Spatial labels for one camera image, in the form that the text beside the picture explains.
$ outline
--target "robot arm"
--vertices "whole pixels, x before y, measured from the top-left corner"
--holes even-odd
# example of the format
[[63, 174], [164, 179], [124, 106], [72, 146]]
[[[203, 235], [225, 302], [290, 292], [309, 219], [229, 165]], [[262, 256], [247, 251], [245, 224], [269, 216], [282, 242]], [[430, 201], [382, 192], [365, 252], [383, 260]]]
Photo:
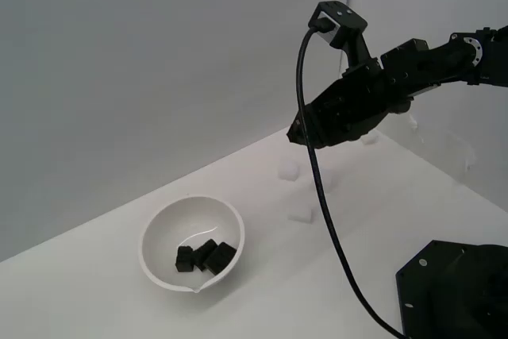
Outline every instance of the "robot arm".
[[[309, 25], [322, 18], [332, 22], [331, 30], [319, 34], [332, 48], [346, 53], [349, 68], [306, 105], [315, 148], [359, 139], [389, 113], [405, 113], [416, 95], [442, 83], [508, 87], [508, 26], [453, 33], [448, 43], [435, 49], [424, 40], [412, 39], [381, 55], [381, 67], [370, 57], [362, 36], [367, 22], [360, 15], [340, 2], [320, 2]], [[305, 144], [298, 115], [287, 136], [293, 143]]]

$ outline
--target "black cable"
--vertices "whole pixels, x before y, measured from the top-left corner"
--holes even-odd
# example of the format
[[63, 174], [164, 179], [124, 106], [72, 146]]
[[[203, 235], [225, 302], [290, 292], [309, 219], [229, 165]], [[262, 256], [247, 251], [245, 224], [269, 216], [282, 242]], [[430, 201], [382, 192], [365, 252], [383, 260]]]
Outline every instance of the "black cable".
[[335, 227], [333, 226], [333, 220], [330, 216], [330, 212], [328, 209], [328, 204], [326, 203], [325, 191], [323, 190], [323, 183], [321, 181], [321, 174], [319, 172], [319, 164], [318, 158], [316, 157], [316, 152], [314, 151], [314, 147], [309, 138], [309, 133], [307, 131], [306, 126], [306, 118], [305, 118], [305, 100], [303, 98], [303, 59], [305, 58], [305, 52], [307, 50], [307, 45], [309, 45], [310, 38], [314, 33], [317, 32], [317, 28], [311, 27], [305, 36], [303, 37], [302, 45], [300, 46], [300, 51], [298, 52], [298, 61], [296, 64], [296, 97], [298, 99], [298, 110], [300, 112], [300, 123], [302, 124], [303, 137], [305, 139], [305, 144], [307, 146], [307, 151], [309, 152], [310, 166], [312, 167], [312, 173], [314, 175], [314, 182], [316, 183], [316, 191], [317, 197], [319, 198], [319, 204], [321, 205], [321, 211], [323, 213], [323, 217], [325, 218], [326, 227], [330, 233], [330, 237], [332, 238], [333, 246], [337, 251], [337, 255], [339, 256], [339, 260], [341, 261], [342, 268], [344, 269], [344, 273], [346, 273], [346, 277], [348, 278], [349, 284], [351, 285], [352, 290], [355, 292], [356, 297], [360, 300], [360, 303], [365, 308], [365, 310], [369, 313], [369, 315], [374, 319], [381, 327], [383, 327], [386, 331], [391, 333], [394, 337], [399, 339], [409, 339], [405, 335], [401, 334], [399, 331], [394, 329], [388, 323], [386, 323], [368, 304], [364, 295], [362, 294], [358, 284], [355, 281], [355, 277], [352, 274], [351, 268], [349, 267], [348, 260], [346, 259], [346, 255], [344, 254], [344, 250], [342, 250], [341, 242], [339, 241], [339, 237], [337, 236], [337, 232], [335, 231]]

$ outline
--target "white tabletop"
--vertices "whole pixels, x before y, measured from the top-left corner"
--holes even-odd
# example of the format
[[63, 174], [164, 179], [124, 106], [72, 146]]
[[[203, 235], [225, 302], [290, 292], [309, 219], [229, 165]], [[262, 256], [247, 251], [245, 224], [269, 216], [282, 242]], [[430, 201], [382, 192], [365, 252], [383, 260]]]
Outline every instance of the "white tabletop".
[[[295, 183], [277, 178], [282, 156], [302, 164]], [[506, 212], [385, 137], [319, 157], [339, 176], [329, 204], [358, 283], [397, 328], [394, 275], [432, 239], [508, 245]], [[305, 148], [279, 132], [4, 261], [0, 337], [390, 337], [356, 301], [322, 216], [287, 219], [317, 205], [310, 184]], [[157, 287], [137, 260], [149, 217], [189, 193], [230, 201], [246, 232], [237, 267], [199, 294]]]

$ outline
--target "gray wall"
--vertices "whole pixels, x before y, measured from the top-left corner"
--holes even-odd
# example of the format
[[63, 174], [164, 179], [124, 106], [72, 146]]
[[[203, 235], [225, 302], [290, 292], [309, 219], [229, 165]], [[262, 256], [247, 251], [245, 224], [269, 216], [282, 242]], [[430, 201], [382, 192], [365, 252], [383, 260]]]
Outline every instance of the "gray wall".
[[0, 260], [288, 125], [318, 1], [0, 0]]
[[[508, 0], [350, 0], [350, 4], [367, 19], [366, 41], [376, 56], [412, 37], [427, 40], [433, 48], [453, 32], [508, 25]], [[508, 210], [508, 88], [446, 84], [418, 96], [410, 112], [419, 124], [416, 133], [408, 128], [407, 116], [389, 117], [381, 130]], [[476, 163], [464, 174], [464, 158], [472, 156]]]

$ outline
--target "white bowl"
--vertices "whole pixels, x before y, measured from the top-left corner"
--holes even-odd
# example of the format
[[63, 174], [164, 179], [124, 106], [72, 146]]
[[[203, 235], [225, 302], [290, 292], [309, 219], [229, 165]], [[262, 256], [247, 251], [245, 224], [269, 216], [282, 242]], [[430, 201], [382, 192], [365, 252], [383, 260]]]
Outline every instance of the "white bowl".
[[[229, 265], [217, 275], [197, 268], [178, 273], [178, 247], [197, 249], [210, 238], [237, 250]], [[233, 206], [210, 196], [193, 195], [166, 206], [150, 220], [141, 236], [138, 255], [143, 272], [153, 283], [168, 290], [198, 293], [228, 275], [240, 257], [244, 241], [244, 222]]]

